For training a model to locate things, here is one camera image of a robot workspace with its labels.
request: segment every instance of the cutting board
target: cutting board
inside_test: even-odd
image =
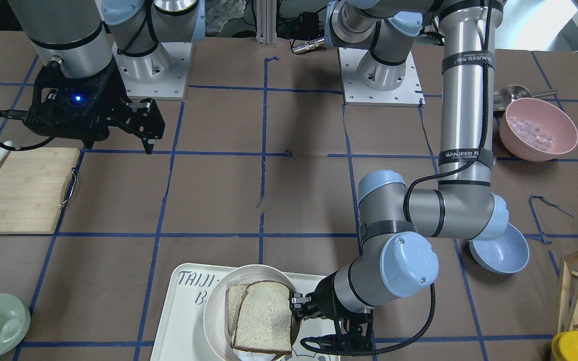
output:
[[[50,235],[70,185],[76,148],[13,151],[0,165],[0,235]]]

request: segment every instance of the slice of bread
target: slice of bread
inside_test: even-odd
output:
[[[232,347],[241,351],[291,354],[289,288],[260,281],[247,287]]]
[[[247,287],[248,284],[240,284],[230,285],[229,289],[227,289],[227,329],[229,336],[233,336],[236,324],[238,324],[240,305],[247,292]]]

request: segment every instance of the ladle handle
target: ladle handle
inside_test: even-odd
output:
[[[532,93],[532,98],[543,98],[544,96],[559,94],[558,89],[551,89],[549,91],[537,91]]]

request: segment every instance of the white tray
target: white tray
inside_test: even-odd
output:
[[[184,263],[171,275],[151,361],[220,361],[204,335],[202,315],[209,294],[233,267]],[[323,276],[285,272],[298,292],[312,292]],[[298,340],[334,333],[330,320],[305,320]],[[280,361],[339,361],[339,356],[314,354],[294,344],[292,356]]]

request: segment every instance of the metal post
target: metal post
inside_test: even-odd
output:
[[[259,44],[275,46],[277,12],[275,0],[257,0],[255,11],[255,20],[257,21],[255,39]]]

